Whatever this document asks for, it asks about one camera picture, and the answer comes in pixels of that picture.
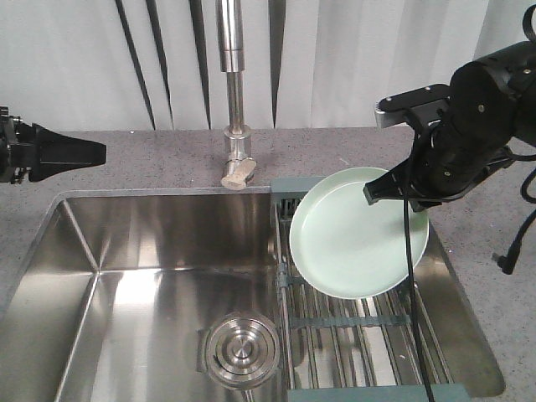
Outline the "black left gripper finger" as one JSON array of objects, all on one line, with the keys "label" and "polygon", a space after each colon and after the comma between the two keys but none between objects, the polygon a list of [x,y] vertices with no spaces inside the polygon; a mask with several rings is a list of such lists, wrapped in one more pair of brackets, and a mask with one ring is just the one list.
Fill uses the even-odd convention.
[{"label": "black left gripper finger", "polygon": [[28,179],[32,183],[54,175],[106,163],[106,146],[98,142],[46,142],[38,147],[37,161]]},{"label": "black left gripper finger", "polygon": [[106,155],[102,143],[61,135],[38,124],[33,129],[40,155]]}]

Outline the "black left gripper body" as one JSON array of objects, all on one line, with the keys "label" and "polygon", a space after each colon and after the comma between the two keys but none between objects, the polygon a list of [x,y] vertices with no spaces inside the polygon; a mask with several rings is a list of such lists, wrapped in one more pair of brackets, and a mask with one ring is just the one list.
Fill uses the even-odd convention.
[{"label": "black left gripper body", "polygon": [[1,183],[39,181],[38,133],[39,125],[26,124],[10,115],[7,106],[1,107]]}]

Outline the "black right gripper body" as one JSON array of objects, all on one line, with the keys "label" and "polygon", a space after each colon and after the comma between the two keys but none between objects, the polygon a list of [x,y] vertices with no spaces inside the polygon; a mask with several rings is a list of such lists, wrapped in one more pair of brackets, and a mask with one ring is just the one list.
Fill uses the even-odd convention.
[{"label": "black right gripper body", "polygon": [[461,198],[492,174],[488,164],[509,142],[506,106],[423,106],[408,118],[417,138],[401,164],[401,194],[413,205]]}]

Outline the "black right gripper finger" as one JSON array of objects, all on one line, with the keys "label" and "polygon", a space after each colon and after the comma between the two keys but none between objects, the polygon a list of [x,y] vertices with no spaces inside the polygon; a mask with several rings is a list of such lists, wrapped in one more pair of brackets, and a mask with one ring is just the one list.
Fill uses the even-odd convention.
[{"label": "black right gripper finger", "polygon": [[414,205],[410,162],[403,161],[381,177],[366,183],[363,194],[369,205],[381,200],[407,200],[410,205]]},{"label": "black right gripper finger", "polygon": [[440,206],[442,202],[437,199],[410,198],[409,204],[414,212],[422,212],[429,208]]}]

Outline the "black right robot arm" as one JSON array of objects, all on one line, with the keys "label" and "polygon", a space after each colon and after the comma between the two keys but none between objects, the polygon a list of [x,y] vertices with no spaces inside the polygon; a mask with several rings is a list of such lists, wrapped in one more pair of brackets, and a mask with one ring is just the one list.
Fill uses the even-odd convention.
[{"label": "black right robot arm", "polygon": [[457,200],[507,168],[507,144],[535,144],[535,45],[523,41],[457,69],[449,84],[380,100],[380,128],[405,123],[406,160],[364,186],[369,204],[407,198],[416,211]]}]

